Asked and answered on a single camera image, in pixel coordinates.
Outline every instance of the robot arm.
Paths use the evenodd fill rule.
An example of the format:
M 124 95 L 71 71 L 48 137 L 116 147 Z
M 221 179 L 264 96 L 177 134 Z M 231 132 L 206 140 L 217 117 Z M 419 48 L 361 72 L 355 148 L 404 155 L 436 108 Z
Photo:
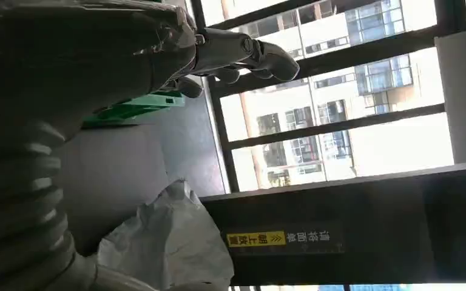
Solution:
M 178 7 L 0 0 L 0 290 L 152 290 L 75 251 L 52 148 L 96 109 L 177 89 L 188 74 L 234 82 L 240 68 L 282 81 L 299 70 L 275 45 L 196 31 Z

